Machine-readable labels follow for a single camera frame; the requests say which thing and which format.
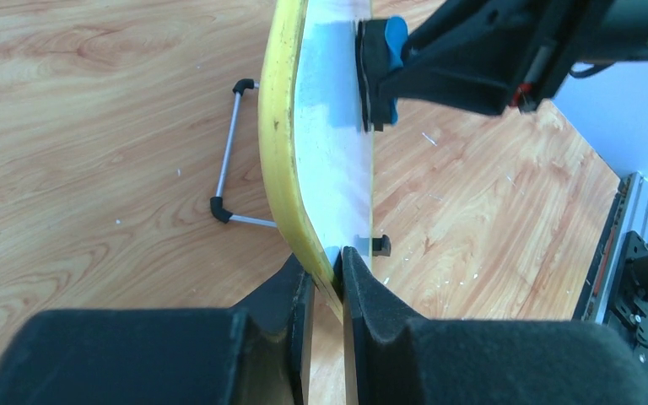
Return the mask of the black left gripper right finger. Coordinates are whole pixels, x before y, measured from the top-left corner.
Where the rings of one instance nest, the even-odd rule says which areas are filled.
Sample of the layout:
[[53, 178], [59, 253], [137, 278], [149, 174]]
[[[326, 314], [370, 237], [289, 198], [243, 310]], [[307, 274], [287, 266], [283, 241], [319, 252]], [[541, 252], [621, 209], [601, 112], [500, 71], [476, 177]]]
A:
[[583, 321], [436, 320], [342, 251], [349, 404], [648, 404], [612, 329]]

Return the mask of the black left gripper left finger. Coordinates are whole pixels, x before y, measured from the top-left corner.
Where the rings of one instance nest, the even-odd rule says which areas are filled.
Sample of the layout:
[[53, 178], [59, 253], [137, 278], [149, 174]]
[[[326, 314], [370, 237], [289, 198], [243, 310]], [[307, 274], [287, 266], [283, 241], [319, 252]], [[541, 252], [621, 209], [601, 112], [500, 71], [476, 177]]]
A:
[[0, 358], [0, 404], [303, 404], [313, 298], [291, 256], [228, 308], [42, 311]]

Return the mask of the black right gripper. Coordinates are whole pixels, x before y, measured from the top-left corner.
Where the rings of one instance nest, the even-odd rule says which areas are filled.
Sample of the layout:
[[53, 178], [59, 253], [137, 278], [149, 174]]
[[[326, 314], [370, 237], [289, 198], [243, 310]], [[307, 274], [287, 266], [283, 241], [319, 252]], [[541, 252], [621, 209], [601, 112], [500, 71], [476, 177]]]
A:
[[486, 116], [554, 97], [602, 30], [612, 1], [446, 1], [403, 47], [384, 96]]

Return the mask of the blue black whiteboard eraser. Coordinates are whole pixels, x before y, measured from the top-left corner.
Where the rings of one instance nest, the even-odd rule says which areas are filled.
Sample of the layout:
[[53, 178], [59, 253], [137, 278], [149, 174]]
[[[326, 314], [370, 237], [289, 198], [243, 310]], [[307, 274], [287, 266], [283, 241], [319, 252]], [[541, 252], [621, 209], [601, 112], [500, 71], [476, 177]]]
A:
[[381, 132], [385, 125], [397, 123], [397, 98], [382, 95], [379, 84], [403, 67], [402, 49], [407, 39], [408, 25], [399, 16], [357, 23], [354, 49], [366, 132]]

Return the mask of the yellow-framed whiteboard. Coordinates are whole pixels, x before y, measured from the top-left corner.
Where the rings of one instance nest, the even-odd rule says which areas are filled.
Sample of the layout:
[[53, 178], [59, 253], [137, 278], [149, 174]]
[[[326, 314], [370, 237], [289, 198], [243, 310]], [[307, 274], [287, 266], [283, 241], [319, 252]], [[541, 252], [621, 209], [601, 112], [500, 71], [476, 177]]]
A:
[[363, 120], [355, 62], [368, 1], [278, 1], [257, 79], [262, 179], [277, 229], [343, 319], [336, 264], [344, 247], [373, 257], [374, 133]]

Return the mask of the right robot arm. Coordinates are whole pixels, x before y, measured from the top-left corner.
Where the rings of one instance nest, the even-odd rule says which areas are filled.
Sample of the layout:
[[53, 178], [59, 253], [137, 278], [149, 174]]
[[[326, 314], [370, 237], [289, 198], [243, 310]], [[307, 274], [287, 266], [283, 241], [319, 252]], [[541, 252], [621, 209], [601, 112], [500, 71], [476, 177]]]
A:
[[569, 76], [648, 62], [648, 1], [446, 1], [372, 80], [383, 99], [497, 116], [535, 111]]

